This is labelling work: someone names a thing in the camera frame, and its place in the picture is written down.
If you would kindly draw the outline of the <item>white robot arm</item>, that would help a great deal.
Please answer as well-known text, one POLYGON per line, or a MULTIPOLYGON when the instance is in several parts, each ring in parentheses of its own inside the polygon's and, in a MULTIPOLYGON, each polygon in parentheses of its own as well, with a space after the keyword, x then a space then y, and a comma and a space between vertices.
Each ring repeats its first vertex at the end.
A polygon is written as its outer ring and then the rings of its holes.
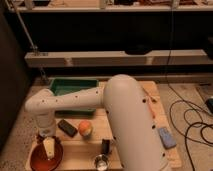
POLYGON ((115 75, 105 86, 55 96, 42 89, 25 103, 39 134, 56 134, 57 110, 103 108, 115 137, 123 171, 172 171, 141 85, 129 75, 115 75))

